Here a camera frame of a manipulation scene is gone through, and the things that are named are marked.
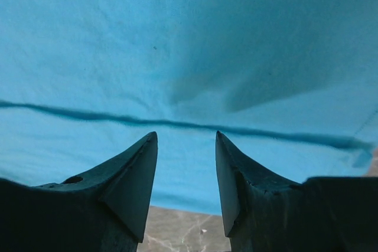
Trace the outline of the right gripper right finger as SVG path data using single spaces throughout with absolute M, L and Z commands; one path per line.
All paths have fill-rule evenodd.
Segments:
M 224 233 L 232 251 L 376 251 L 377 178 L 296 183 L 216 134 Z

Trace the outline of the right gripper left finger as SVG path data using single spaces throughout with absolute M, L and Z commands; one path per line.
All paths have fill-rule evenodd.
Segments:
M 1 180 L 2 251 L 135 251 L 144 239 L 158 154 L 155 132 L 64 182 Z

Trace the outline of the turquoise t shirt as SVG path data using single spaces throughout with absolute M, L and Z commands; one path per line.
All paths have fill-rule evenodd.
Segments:
M 215 135 L 291 180 L 377 147 L 377 0 L 1 0 L 1 176 L 64 179 L 158 134 L 152 203 L 220 213 Z

